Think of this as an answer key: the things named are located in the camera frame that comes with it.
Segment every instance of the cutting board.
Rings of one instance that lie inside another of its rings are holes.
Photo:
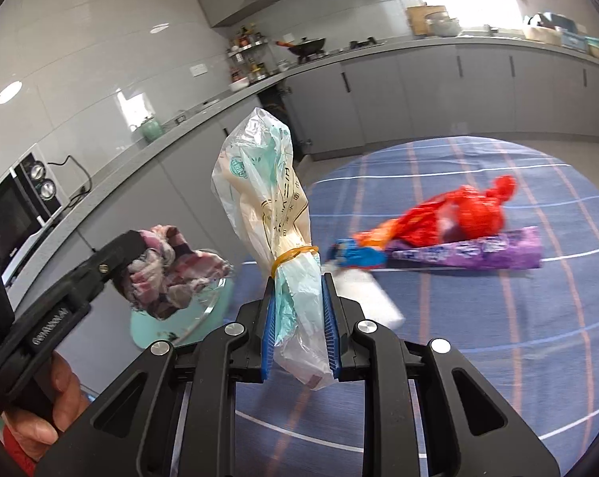
[[[408,7],[406,15],[414,35],[431,35],[425,22],[425,17],[432,12],[447,12],[445,6]]]

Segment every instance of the gas stove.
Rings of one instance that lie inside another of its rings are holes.
[[[350,52],[351,50],[361,50],[364,48],[371,48],[373,46],[381,46],[385,44],[385,42],[378,42],[374,37],[369,37],[367,41],[351,41],[349,46],[344,48],[337,48],[335,50],[324,51],[320,50],[319,52],[314,53],[313,55],[309,55],[306,58],[298,59],[298,64],[303,65],[305,63],[311,63],[313,61],[318,61],[325,57],[330,57],[333,55],[339,55],[346,52]]]

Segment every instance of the power cord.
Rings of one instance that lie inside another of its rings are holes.
[[[83,170],[83,173],[87,176],[88,178],[88,185],[89,187],[86,189],[85,186],[81,186],[81,189],[79,190],[79,193],[76,194],[75,196],[73,196],[70,199],[70,202],[66,205],[66,207],[64,208],[64,210],[72,210],[73,208],[76,207],[76,205],[78,205],[84,198],[86,195],[88,195],[91,191],[92,191],[92,177],[90,176],[90,173],[83,167],[83,165],[81,163],[79,163],[75,156],[73,156],[72,154],[68,154],[66,156],[66,159],[63,161],[63,163],[53,163],[50,162],[48,163],[49,165],[55,165],[56,167],[63,167],[69,159],[72,159],[72,161],[75,162],[75,165],[77,167],[79,167],[79,169]]]

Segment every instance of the white tile wall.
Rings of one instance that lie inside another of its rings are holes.
[[[333,50],[369,36],[409,35],[405,8],[420,4],[420,0],[280,0],[241,25],[257,23],[262,33],[276,41],[288,33],[296,41],[326,37],[326,50]],[[294,58],[284,48],[272,48],[276,58]]]
[[[159,33],[152,27],[169,23]],[[48,161],[73,154],[94,175],[139,139],[116,92],[145,93],[158,120],[226,90],[222,30],[209,28],[197,0],[5,0],[0,7],[0,176],[40,142]],[[208,72],[192,77],[189,66]],[[67,194],[85,182],[68,164],[55,172]]]

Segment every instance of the kitchen counter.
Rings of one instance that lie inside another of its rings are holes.
[[[278,84],[284,79],[300,74],[302,72],[320,68],[332,63],[339,63],[346,60],[351,60],[371,54],[381,52],[391,52],[393,50],[404,50],[409,48],[421,48],[425,46],[440,46],[440,45],[458,45],[458,44],[481,44],[481,45],[500,45],[526,47],[530,49],[546,50],[557,52],[560,54],[569,55],[589,63],[599,65],[599,60],[579,53],[575,50],[556,47],[548,44],[535,43],[524,39],[508,39],[502,37],[453,37],[453,38],[427,38],[419,40],[390,40],[384,44],[366,47],[359,50],[349,50],[340,54],[329,55],[323,59],[298,65],[290,70],[271,76],[264,81],[258,82],[250,87],[243,89],[237,93],[231,94],[225,98],[221,98],[218,103],[206,108],[204,111],[185,120],[181,124],[167,130],[164,136],[142,148],[136,146],[135,151],[125,153],[108,166],[108,173],[102,174],[101,177],[95,178],[98,184],[95,185],[92,192],[83,199],[83,201],[75,207],[60,224],[47,236],[37,249],[37,255],[32,256],[26,262],[22,271],[19,273],[12,286],[8,290],[10,301],[14,308],[21,302],[27,290],[30,288],[35,278],[41,270],[57,252],[60,246],[66,239],[76,230],[76,228],[103,202],[116,188],[124,183],[137,170],[143,167],[146,163],[165,151],[170,145],[178,141],[183,136],[193,132],[197,127],[201,126],[208,120],[216,117],[218,114],[229,109],[230,107],[239,104],[246,98],[257,95],[264,89]]]

